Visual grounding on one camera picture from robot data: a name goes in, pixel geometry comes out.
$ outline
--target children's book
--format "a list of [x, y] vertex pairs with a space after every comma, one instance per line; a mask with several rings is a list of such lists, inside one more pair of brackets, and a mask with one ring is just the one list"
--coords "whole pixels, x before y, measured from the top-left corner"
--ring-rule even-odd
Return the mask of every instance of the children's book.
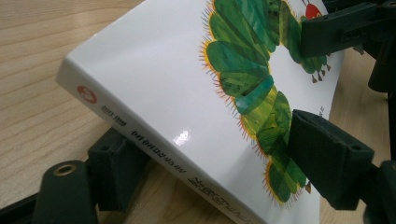
[[300, 54], [319, 0], [147, 0], [57, 81], [236, 223], [319, 223], [286, 153], [291, 111], [329, 117], [343, 53]]

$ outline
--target white book cover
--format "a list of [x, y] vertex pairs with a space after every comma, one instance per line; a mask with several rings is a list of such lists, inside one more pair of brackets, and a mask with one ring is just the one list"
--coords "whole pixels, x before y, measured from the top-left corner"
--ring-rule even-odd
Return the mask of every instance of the white book cover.
[[299, 54], [311, 0], [147, 0], [57, 81], [236, 223], [319, 223], [287, 156], [291, 110], [329, 117], [342, 53]]

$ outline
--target book spine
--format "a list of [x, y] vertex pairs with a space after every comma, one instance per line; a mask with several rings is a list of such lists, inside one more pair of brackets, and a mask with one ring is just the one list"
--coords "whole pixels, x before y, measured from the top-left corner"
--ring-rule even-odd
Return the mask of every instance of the book spine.
[[72, 57], [64, 59], [56, 81], [230, 219], [244, 224], [265, 223], [229, 192], [222, 190], [211, 177], [200, 172], [200, 168], [192, 161], [172, 150], [172, 146], [167, 145], [167, 141], [161, 139], [155, 130], [145, 125], [143, 120], [134, 116], [133, 111], [122, 105], [111, 92], [107, 92], [80, 69]]

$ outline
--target black clamp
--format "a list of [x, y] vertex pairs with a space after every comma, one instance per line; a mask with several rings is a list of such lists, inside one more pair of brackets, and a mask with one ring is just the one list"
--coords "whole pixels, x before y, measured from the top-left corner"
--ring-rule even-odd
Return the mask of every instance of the black clamp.
[[[324, 1], [329, 15], [303, 22], [301, 53], [321, 56], [362, 45], [376, 59], [369, 80], [374, 91], [396, 92], [396, 1]], [[338, 10], [337, 6], [347, 7]]]
[[374, 166], [372, 149], [299, 110], [293, 111], [288, 153], [334, 209], [355, 210], [362, 199], [365, 223], [396, 223], [396, 161]]

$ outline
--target red caterpillar head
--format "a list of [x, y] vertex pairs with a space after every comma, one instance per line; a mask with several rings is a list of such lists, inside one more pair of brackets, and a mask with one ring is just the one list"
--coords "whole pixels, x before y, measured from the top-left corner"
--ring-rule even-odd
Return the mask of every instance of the red caterpillar head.
[[305, 16], [306, 16], [306, 18], [307, 19], [313, 19], [313, 18], [321, 16], [321, 13], [320, 13], [319, 9], [316, 6], [310, 4], [309, 0], [307, 2], [308, 2], [308, 4], [306, 4], [305, 0], [303, 0], [303, 3], [305, 5]]

